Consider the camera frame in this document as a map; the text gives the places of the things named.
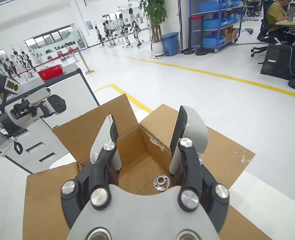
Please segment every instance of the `shelving cart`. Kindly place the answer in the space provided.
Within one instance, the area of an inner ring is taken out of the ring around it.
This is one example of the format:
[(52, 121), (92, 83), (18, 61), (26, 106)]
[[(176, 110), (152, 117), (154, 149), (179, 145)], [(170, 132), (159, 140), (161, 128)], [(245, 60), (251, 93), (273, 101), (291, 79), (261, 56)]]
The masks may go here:
[(238, 40), (244, 0), (189, 0), (189, 5), (191, 48), (213, 49), (217, 53)]

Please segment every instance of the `potted plant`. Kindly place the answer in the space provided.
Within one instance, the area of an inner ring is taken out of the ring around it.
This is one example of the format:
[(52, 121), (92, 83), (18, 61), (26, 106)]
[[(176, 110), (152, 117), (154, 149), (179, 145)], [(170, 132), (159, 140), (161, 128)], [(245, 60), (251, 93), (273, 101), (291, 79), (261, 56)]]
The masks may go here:
[(160, 25), (166, 20), (167, 11), (164, 0), (140, 0), (140, 9), (143, 8), (146, 19), (151, 21), (152, 51), (154, 55), (163, 54)]

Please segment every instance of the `storage rack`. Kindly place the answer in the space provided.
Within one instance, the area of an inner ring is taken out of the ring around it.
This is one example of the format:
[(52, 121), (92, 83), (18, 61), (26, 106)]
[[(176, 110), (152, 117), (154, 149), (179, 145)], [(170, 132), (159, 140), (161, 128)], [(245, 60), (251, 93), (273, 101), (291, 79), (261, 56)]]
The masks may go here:
[[(227, 3), (227, 0), (218, 0), (217, 4), (214, 0), (189, 0), (190, 18), (198, 19), (191, 21), (191, 48), (213, 49), (217, 53), (220, 48), (237, 41), (241, 32), (245, 0), (234, 1), (235, 3)], [(221, 30), (227, 27), (237, 29), (237, 36), (225, 41), (221, 36)]]

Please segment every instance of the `blue trash bin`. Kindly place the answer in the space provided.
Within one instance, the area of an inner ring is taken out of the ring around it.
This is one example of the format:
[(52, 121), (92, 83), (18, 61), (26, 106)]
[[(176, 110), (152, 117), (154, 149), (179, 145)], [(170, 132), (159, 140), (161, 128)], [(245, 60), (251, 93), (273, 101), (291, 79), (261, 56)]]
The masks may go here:
[(167, 33), (161, 36), (165, 56), (174, 56), (178, 53), (178, 32)]

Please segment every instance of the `poster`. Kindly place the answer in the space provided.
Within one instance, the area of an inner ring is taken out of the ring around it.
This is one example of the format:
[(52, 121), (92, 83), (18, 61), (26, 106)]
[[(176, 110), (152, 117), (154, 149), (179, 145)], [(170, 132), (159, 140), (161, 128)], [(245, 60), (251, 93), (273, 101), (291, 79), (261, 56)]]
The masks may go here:
[(88, 30), (92, 30), (93, 29), (93, 26), (92, 26), (92, 23), (91, 21), (86, 21), (86, 26), (88, 27)]

